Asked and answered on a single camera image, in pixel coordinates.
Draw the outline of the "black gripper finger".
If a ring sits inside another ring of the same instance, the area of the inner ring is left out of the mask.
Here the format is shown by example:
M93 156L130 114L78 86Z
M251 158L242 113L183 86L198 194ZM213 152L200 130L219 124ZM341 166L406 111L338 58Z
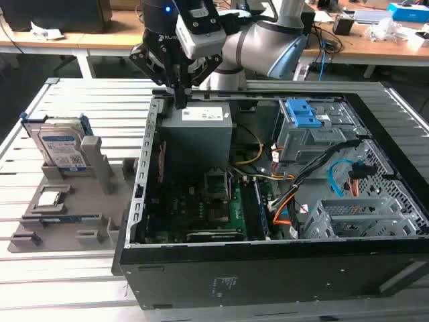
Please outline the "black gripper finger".
M180 63L180 107L185 108L192 87L198 87L223 61L220 54Z
M165 45L147 44L134 46L129 55L132 63L158 85L165 85L174 96L176 108L182 107L182 88L179 85L178 71L174 67L172 51Z

